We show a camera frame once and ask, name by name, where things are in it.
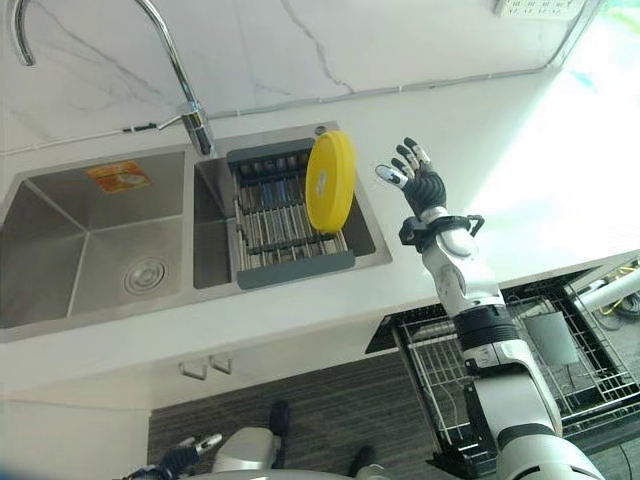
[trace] chrome faucet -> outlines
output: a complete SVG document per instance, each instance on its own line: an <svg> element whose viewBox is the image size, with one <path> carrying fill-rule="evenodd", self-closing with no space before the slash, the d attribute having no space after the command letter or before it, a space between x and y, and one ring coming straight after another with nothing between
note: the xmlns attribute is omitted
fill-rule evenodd
<svg viewBox="0 0 640 480"><path fill-rule="evenodd" d="M187 132L189 133L191 142L198 153L202 156L210 156L211 154L215 156L213 133L211 132L207 114L193 92L193 87L187 78L187 72L180 61L180 57L178 56L175 43L173 42L171 33L169 33L167 24L164 22L160 16L160 12L158 12L155 5L150 0L134 1L140 6L140 8L142 8L142 10L144 10L156 27L160 40L162 41L162 45L164 46L167 55L169 55L169 60L171 61L174 72L176 73L176 77L178 77L180 88L182 88L184 96L187 99L186 103L178 107L178 116L161 124L158 126L158 129L161 130L175 121L182 120ZM35 58L31 48L29 48L29 43L27 42L27 37L24 32L24 14L28 3L29 0L9 0L7 5L7 11L9 14L7 15L7 18L9 21L9 36L16 51L16 55L18 56L18 60L20 60L20 63L23 65L31 67L35 65Z"/></svg>

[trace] yellow disc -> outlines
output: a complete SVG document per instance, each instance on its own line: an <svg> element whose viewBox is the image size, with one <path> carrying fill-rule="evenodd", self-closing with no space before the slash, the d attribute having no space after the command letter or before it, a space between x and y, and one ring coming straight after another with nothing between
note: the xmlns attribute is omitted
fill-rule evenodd
<svg viewBox="0 0 640 480"><path fill-rule="evenodd" d="M349 137L339 130L323 133L313 145L305 195L316 230L335 233L347 221L356 182L355 158Z"/></svg>

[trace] wall socket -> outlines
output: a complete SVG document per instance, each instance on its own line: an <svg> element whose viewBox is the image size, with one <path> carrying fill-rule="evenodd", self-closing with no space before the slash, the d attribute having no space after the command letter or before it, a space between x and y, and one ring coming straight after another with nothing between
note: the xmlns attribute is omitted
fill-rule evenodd
<svg viewBox="0 0 640 480"><path fill-rule="evenodd" d="M571 20L585 0L498 0L495 13L499 17L535 20Z"/></svg>

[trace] drawer handle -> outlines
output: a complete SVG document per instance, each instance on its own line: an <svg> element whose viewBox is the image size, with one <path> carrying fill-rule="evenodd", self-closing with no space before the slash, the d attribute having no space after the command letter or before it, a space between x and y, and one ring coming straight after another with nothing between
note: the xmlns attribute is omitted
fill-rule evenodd
<svg viewBox="0 0 640 480"><path fill-rule="evenodd" d="M211 368L213 368L214 370L224 373L225 375L231 375L231 372L233 371L233 363L231 358L228 358L225 363L221 363L216 360L215 355L211 355L209 357L209 365L211 365Z"/></svg>
<svg viewBox="0 0 640 480"><path fill-rule="evenodd" d="M187 370L187 367L184 366L184 362L180 362L178 364L178 368L180 370L180 374L184 375L185 377L193 378L194 380L200 380L201 382L204 382L207 379L206 365L202 365L200 367L201 368L200 372L192 372L190 370Z"/></svg>

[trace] double sink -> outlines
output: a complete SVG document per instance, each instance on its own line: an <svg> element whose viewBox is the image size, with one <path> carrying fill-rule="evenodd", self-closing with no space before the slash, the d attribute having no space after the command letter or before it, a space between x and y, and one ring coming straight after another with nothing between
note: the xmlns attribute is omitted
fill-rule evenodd
<svg viewBox="0 0 640 480"><path fill-rule="evenodd" d="M5 341L242 293L227 153L313 138L318 127L223 139L215 159L188 145L22 175L0 219ZM119 187L91 174L127 162L135 168ZM343 233L352 268L390 261L359 181Z"/></svg>

